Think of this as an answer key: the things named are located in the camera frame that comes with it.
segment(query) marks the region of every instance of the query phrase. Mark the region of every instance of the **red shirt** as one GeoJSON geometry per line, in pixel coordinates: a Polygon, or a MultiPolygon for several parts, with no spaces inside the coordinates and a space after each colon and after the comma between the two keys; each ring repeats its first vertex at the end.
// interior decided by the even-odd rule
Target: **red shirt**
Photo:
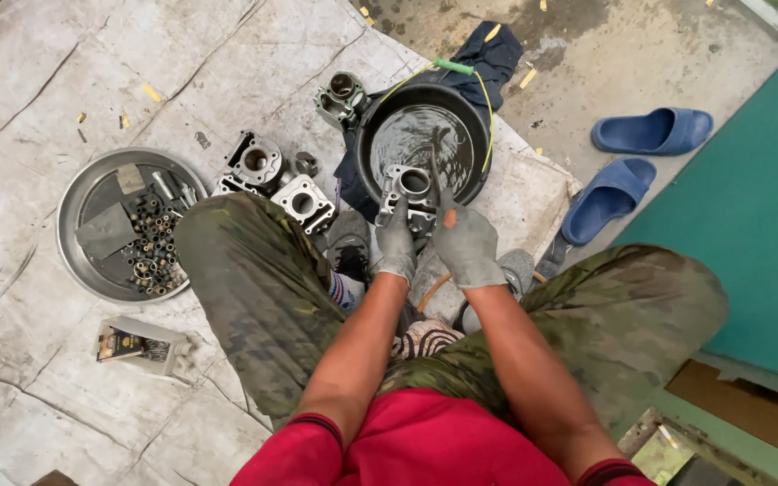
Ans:
{"type": "MultiPolygon", "coordinates": [[[[426,388],[374,399],[347,454],[338,427],[303,414],[269,438],[230,482],[382,486],[570,486],[533,443],[472,400],[426,388]]],[[[629,461],[602,461],[582,486],[651,486],[629,461]]]]}

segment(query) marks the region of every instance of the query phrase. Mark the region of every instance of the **blue slide sandal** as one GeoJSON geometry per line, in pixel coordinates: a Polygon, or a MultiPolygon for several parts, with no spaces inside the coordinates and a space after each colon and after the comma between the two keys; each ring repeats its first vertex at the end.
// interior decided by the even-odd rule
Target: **blue slide sandal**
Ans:
{"type": "Polygon", "coordinates": [[[593,143],[618,154],[678,156],[696,149],[713,130],[713,116],[689,108],[659,108],[636,117],[609,117],[593,126],[593,143]]]}
{"type": "Polygon", "coordinates": [[[563,236],[576,247],[588,244],[610,220],[633,212],[655,178],[654,164],[641,157],[621,157],[606,165],[569,208],[563,236]]]}

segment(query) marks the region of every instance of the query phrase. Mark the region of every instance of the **camouflage pants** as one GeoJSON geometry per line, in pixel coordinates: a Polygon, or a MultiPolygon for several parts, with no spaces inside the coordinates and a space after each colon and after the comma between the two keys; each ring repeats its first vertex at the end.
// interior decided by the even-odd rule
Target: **camouflage pants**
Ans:
{"type": "MultiPolygon", "coordinates": [[[[192,207],[176,245],[244,391],[277,430],[346,317],[327,292],[328,262],[280,206],[249,193],[192,207]]],[[[627,245],[573,265],[520,304],[619,438],[724,323],[728,299],[697,260],[627,245]]],[[[392,360],[379,393],[409,387],[470,398],[511,421],[481,331],[432,356],[392,360]]]]}

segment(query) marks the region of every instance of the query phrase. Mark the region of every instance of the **white sock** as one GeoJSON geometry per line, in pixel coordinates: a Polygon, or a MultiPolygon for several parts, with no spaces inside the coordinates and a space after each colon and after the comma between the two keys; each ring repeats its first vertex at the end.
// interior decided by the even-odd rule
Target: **white sock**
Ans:
{"type": "Polygon", "coordinates": [[[335,273],[334,270],[332,270],[330,280],[330,296],[332,299],[348,314],[355,311],[365,295],[365,283],[357,282],[347,275],[335,273]]]}

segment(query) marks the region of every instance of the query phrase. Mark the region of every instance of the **hand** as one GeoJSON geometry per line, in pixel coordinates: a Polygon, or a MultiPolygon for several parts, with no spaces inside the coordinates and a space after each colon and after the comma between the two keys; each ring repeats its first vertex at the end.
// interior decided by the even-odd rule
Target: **hand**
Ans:
{"type": "Polygon", "coordinates": [[[497,265],[497,230],[475,209],[455,203],[452,189],[440,194],[434,248],[462,289],[506,283],[497,265]]]}
{"type": "Polygon", "coordinates": [[[404,196],[398,199],[389,224],[377,228],[377,247],[383,252],[377,272],[388,271],[404,277],[409,285],[416,272],[416,251],[407,226],[407,198],[404,196]]]}

